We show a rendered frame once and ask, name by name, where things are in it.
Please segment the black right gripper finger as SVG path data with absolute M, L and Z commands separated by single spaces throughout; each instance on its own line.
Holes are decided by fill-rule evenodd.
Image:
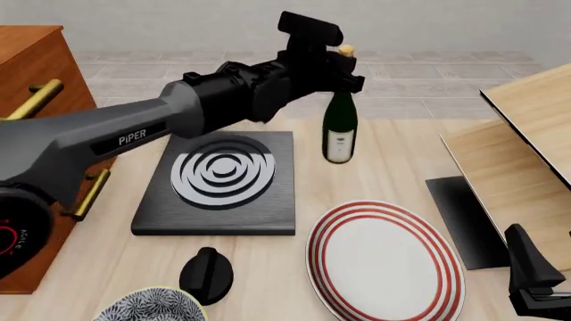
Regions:
M 504 232 L 510 261 L 509 290 L 547 289 L 566 278 L 538 251 L 520 224 L 512 224 Z

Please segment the patterned black and white bowl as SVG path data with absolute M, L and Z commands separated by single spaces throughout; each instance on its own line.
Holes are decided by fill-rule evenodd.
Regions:
M 134 291 L 103 309 L 93 321 L 209 321 L 189 293 L 152 287 Z

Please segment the wooden cabinet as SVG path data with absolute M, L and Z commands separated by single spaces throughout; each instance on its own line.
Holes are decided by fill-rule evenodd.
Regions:
M 0 26 L 0 121 L 95 109 L 60 26 Z M 31 294 L 111 174 L 87 169 L 73 205 L 45 209 L 0 187 L 0 295 Z

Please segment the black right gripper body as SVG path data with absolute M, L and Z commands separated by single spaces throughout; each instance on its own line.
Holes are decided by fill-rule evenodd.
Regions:
M 517 288 L 511 284 L 509 299 L 521 317 L 571 317 L 571 292 L 554 292 L 551 288 Z

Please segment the round black stove knob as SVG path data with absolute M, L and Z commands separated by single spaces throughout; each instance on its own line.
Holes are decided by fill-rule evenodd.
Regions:
M 226 256 L 203 247 L 183 266 L 178 283 L 202 306 L 210 306 L 228 294 L 233 281 L 234 271 Z

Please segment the pale wooden rack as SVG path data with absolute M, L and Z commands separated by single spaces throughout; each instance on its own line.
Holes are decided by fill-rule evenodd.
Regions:
M 441 137 L 502 237 L 520 224 L 571 271 L 571 63 L 481 91 L 499 119 Z

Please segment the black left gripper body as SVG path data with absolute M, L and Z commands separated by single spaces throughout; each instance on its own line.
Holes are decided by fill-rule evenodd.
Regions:
M 327 66 L 327 50 L 281 50 L 277 61 L 285 71 L 277 82 L 278 97 L 304 97 L 333 91 Z

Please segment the flat black stove plate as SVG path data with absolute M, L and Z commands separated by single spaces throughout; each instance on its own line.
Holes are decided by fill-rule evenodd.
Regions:
M 294 235 L 293 133 L 173 136 L 130 229 L 133 235 Z

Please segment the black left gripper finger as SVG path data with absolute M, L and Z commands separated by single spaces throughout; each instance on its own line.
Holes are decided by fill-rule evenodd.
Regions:
M 350 55 L 344 55 L 337 52 L 328 52 L 328 59 L 339 70 L 345 72 L 353 72 L 357 63 L 357 59 Z
M 331 82 L 331 91 L 333 93 L 359 93 L 365 83 L 365 77 L 354 76 L 352 74 L 335 75 Z

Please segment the wooden cabinet drawer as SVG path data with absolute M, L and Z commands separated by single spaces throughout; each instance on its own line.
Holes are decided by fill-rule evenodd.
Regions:
M 63 243 L 65 243 L 67 237 L 76 224 L 76 221 L 71 218 L 71 215 L 79 209 L 79 205 L 81 205 L 88 192 L 90 192 L 92 189 L 92 186 L 94 185 L 98 176 L 105 169 L 110 170 L 115 160 L 115 158 L 105 160 L 85 170 L 79 191 L 76 194 L 74 203 L 72 205 L 63 207 L 58 202 L 52 205 L 51 211 L 54 214 L 54 227 L 49 243 L 46 245 L 47 248 L 53 247 L 55 245 L 62 247 Z
M 0 26 L 0 119 L 32 96 L 29 87 L 59 79 L 64 89 L 37 114 L 53 117 L 95 109 L 63 26 Z

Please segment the white plate with red rings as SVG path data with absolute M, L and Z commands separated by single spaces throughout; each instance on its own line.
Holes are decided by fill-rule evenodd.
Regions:
M 467 292 L 445 237 L 390 202 L 355 200 L 313 225 L 306 269 L 339 321 L 457 321 Z

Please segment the dark green wine bottle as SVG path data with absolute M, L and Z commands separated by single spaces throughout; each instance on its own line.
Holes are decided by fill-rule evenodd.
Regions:
M 352 159 L 358 116 L 352 93 L 334 93 L 322 125 L 322 154 L 328 162 L 343 164 Z

